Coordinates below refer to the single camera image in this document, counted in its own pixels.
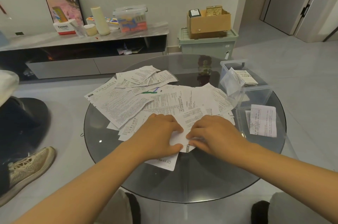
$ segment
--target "shoe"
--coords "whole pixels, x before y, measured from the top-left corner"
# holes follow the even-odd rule
[[[132,212],[133,217],[133,224],[141,224],[141,209],[139,202],[136,199],[136,196],[127,192],[125,192],[125,194],[129,199],[130,211]]]
[[[49,146],[18,162],[8,164],[10,189],[0,197],[0,207],[8,203],[21,189],[44,174],[52,165],[55,156],[55,149]]]
[[[268,224],[268,211],[270,203],[259,201],[251,208],[251,224]]]

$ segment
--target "forearm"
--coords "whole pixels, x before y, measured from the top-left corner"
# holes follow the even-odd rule
[[[238,166],[288,193],[327,220],[338,223],[338,173],[252,144]]]
[[[142,162],[126,142],[51,196],[29,210],[15,224],[76,224],[95,221],[120,185]]]

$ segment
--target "framed picture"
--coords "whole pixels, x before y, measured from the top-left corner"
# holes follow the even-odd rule
[[[54,23],[75,19],[78,25],[84,25],[79,0],[46,0]]]

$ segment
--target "black table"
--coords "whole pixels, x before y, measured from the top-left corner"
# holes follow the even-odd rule
[[[219,86],[220,61],[222,60],[215,57],[193,54],[165,55],[139,62],[125,71],[152,65],[174,74],[179,79],[175,85],[198,87],[210,82],[213,86],[221,88]],[[204,63],[211,68],[210,75],[201,75]],[[284,110],[275,93],[272,93],[267,105],[276,107],[282,129],[286,130]],[[118,131],[107,129],[108,124],[109,120],[93,105],[88,107],[84,120],[84,136],[94,162],[103,159],[122,143],[118,140]],[[285,142],[284,139],[262,139],[260,136],[247,136],[247,139],[277,153],[281,153]],[[122,184],[122,187],[153,200],[196,203],[231,196],[258,180],[257,176],[245,170],[222,162],[199,149],[194,149],[188,154],[179,153],[174,171],[146,163],[141,164]]]

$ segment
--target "light green plastic storage box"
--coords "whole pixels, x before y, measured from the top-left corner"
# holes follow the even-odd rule
[[[226,37],[190,39],[185,27],[181,28],[178,38],[183,54],[208,55],[228,60],[231,59],[238,34],[234,30],[230,30]]]

